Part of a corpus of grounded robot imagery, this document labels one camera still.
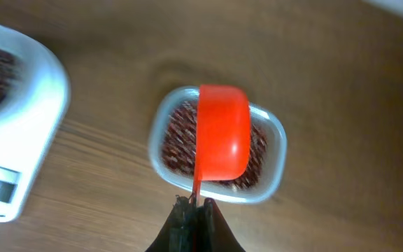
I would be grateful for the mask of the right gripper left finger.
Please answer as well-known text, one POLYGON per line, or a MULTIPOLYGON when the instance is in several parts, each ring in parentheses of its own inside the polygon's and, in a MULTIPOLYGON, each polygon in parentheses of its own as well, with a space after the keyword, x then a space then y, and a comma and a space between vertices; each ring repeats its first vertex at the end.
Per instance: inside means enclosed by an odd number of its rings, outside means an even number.
POLYGON ((196 223, 192 197, 177 195, 169 216, 146 252, 196 251, 196 223))

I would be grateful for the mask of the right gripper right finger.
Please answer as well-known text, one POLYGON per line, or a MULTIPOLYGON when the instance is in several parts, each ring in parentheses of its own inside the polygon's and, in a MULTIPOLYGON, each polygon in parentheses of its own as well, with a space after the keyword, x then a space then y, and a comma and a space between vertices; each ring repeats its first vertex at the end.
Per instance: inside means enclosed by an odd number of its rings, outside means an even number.
POLYGON ((204 200, 198 208, 198 218, 196 251, 245 252, 214 199, 204 200))

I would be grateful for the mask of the orange measuring scoop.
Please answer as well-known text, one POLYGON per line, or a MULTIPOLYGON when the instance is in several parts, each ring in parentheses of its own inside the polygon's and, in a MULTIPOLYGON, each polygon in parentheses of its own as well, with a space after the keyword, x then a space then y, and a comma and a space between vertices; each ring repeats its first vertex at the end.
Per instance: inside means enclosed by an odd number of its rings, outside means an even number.
POLYGON ((250 152, 250 109, 244 91, 227 85, 199 87, 195 171, 191 203, 203 181, 227 181, 246 170, 250 152))

